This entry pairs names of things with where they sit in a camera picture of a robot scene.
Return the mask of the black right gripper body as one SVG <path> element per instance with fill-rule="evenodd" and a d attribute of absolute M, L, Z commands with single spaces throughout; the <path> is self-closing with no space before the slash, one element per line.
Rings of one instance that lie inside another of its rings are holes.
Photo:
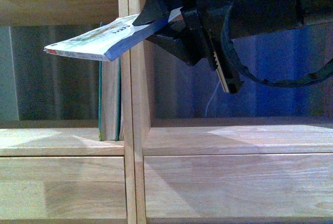
<path fill-rule="evenodd" d="M 235 67 L 225 57 L 221 47 L 221 31 L 226 12 L 233 0 L 184 0 L 185 24 L 195 30 L 210 68 L 219 76 L 224 92 L 236 94 L 243 81 Z"/>

